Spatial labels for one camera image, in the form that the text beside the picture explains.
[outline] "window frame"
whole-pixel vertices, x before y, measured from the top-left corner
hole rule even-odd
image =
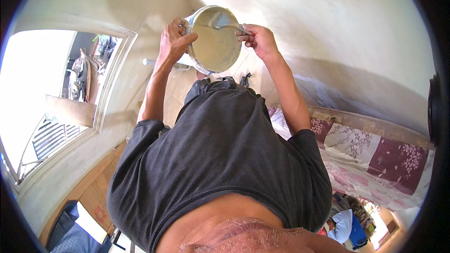
[[[95,111],[95,118],[93,128],[87,128],[80,132],[76,137],[69,140],[66,144],[53,150],[47,158],[37,165],[34,170],[30,171],[22,180],[19,175],[12,168],[12,164],[8,159],[3,143],[0,138],[0,151],[4,155],[4,160],[9,168],[9,181],[13,186],[16,196],[23,194],[34,183],[38,182],[52,166],[55,164],[62,164],[67,160],[73,150],[85,143],[89,138],[97,133],[101,133],[103,122],[106,116],[106,110],[111,98],[111,94],[116,83],[117,77],[121,71],[122,65],[127,58],[127,55],[133,46],[138,34],[115,26],[106,22],[93,20],[90,18],[80,17],[65,13],[56,13],[49,11],[38,12],[41,20],[31,21],[23,14],[18,22],[19,25],[26,26],[25,28],[16,27],[13,33],[18,33],[27,30],[73,30],[76,32],[101,33],[109,36],[121,38],[122,41],[118,44],[116,50],[112,53],[108,61],[105,71],[105,80],[103,85],[98,89],[98,101],[96,101],[97,109]]]

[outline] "man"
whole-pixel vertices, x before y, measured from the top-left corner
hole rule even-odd
[[[327,232],[329,238],[339,243],[344,243],[352,233],[353,211],[351,209],[344,210],[327,221],[330,230]]]
[[[341,244],[346,242],[352,233],[353,224],[353,210],[347,198],[341,197],[339,193],[333,195],[329,217],[327,236]]]
[[[273,33],[244,25],[275,83],[293,135],[278,136],[264,98],[232,79],[196,81],[175,126],[160,133],[172,66],[197,39],[166,26],[138,124],[108,193],[114,224],[148,252],[346,252],[318,231],[331,185],[309,115]]]

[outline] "floral fabric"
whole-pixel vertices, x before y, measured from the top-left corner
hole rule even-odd
[[[287,140],[289,129],[280,109],[271,121]],[[434,151],[321,119],[310,118],[310,125],[334,190],[391,211],[422,205]]]

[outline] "floor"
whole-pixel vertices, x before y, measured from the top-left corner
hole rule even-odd
[[[164,124],[170,127],[174,126],[178,113],[183,107],[184,98],[186,98],[192,84],[197,80],[196,72],[194,67],[191,67],[189,70],[172,70],[170,73],[164,99]],[[266,105],[269,107],[279,103],[275,85],[266,66],[256,56],[253,49],[245,46],[242,46],[239,58],[231,68],[220,74],[212,74],[210,79],[215,81],[218,77],[233,76],[234,80],[239,82],[241,76],[248,72],[251,72],[250,87],[266,99]]]

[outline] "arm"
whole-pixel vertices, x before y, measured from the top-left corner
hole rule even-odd
[[[277,89],[291,135],[294,136],[302,129],[310,129],[307,105],[295,84],[290,67],[278,51],[272,31],[259,25],[244,24],[243,27],[255,36],[238,31],[238,40],[245,41],[247,47],[253,47],[256,55],[266,65]]]
[[[164,116],[164,95],[172,66],[186,52],[188,45],[199,36],[196,33],[186,32],[187,21],[176,18],[164,28],[161,34],[159,55],[156,59],[153,74],[145,89],[142,106],[138,114],[138,122],[146,119],[162,121]]]

